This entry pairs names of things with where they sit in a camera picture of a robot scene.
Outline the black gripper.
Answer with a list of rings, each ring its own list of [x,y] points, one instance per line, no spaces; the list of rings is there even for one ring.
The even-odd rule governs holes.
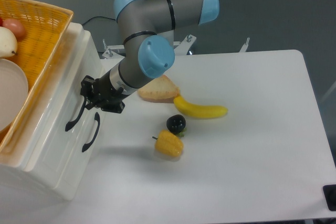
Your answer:
[[[126,98],[122,94],[124,88],[115,88],[112,85],[110,72],[109,70],[96,80],[89,75],[82,79],[80,94],[88,100],[85,105],[87,110],[95,108],[105,112],[122,113],[125,107],[123,99]]]

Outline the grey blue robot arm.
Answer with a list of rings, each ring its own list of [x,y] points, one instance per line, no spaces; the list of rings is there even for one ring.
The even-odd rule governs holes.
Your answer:
[[[102,77],[84,77],[82,108],[121,113],[123,100],[160,77],[175,60],[164,32],[218,17],[219,0],[114,0],[125,57]]]

